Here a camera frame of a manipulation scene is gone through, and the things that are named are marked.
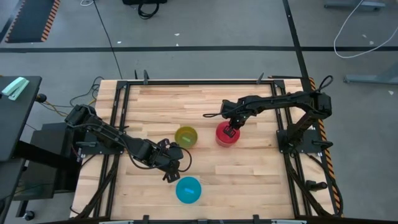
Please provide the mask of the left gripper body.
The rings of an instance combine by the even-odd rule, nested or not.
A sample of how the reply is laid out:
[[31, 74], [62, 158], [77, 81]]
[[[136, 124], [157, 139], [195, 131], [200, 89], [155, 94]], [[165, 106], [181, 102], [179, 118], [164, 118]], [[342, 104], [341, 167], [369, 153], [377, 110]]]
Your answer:
[[180, 146], [169, 139], [159, 141], [149, 158], [149, 166], [160, 169], [166, 173], [177, 173], [183, 152]]

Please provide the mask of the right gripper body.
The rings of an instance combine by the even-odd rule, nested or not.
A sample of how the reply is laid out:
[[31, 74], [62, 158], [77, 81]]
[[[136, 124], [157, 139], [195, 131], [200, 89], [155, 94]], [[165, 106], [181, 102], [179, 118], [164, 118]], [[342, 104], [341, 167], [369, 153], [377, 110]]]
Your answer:
[[229, 120], [229, 126], [231, 128], [240, 128], [244, 126], [248, 119], [248, 115], [244, 111], [244, 106], [229, 100], [222, 101], [221, 116]]

